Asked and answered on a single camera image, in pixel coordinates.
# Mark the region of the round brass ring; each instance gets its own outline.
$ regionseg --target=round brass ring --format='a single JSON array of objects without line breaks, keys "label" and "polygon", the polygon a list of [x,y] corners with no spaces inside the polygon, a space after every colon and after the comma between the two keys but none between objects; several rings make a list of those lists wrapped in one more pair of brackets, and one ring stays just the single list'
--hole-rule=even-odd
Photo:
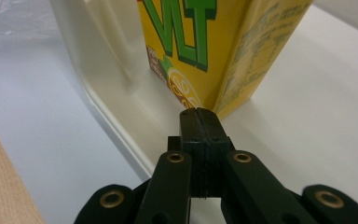
[{"label": "round brass ring", "polygon": [[[333,200],[332,201],[326,200],[325,196],[330,197]],[[329,206],[331,208],[341,208],[345,205],[344,201],[342,201],[341,198],[339,198],[336,194],[327,190],[316,191],[315,197],[320,203]]]},{"label": "round brass ring", "polygon": [[234,160],[238,162],[249,162],[252,160],[252,157],[245,153],[237,153],[234,155]]},{"label": "round brass ring", "polygon": [[167,157],[168,161],[170,162],[181,162],[181,161],[184,161],[185,160],[185,157],[179,153],[174,153],[174,154],[170,154],[168,155]]},{"label": "round brass ring", "polygon": [[[109,196],[116,196],[117,198],[112,202],[107,200]],[[104,208],[113,208],[119,206],[124,201],[124,194],[116,189],[107,191],[100,199],[100,204]]]}]

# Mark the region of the lemon illustration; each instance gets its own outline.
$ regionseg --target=lemon illustration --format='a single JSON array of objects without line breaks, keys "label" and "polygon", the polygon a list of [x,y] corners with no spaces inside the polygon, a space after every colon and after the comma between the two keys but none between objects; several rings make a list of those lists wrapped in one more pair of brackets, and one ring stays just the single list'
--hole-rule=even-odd
[{"label": "lemon illustration", "polygon": [[169,68],[168,80],[171,91],[185,108],[202,107],[196,91],[194,91],[190,82],[179,70],[173,67]]}]

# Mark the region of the wooden strip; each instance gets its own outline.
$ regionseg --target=wooden strip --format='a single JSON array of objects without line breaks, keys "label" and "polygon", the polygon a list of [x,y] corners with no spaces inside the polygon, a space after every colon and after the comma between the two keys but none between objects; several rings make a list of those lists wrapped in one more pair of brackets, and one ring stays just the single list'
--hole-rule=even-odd
[{"label": "wooden strip", "polygon": [[0,224],[44,223],[0,144]]}]

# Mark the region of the gray wall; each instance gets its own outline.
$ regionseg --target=gray wall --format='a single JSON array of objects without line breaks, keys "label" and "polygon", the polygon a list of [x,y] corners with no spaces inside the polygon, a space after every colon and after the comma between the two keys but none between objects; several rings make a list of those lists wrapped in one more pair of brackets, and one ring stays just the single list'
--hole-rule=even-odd
[{"label": "gray wall", "polygon": [[314,5],[358,29],[358,0],[314,0]]}]

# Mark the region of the yellow box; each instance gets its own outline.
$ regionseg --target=yellow box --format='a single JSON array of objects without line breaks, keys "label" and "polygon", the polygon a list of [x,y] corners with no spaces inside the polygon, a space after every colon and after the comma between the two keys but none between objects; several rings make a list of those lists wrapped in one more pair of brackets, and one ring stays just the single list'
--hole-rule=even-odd
[{"label": "yellow box", "polygon": [[222,118],[254,93],[311,0],[138,0],[151,69]]}]

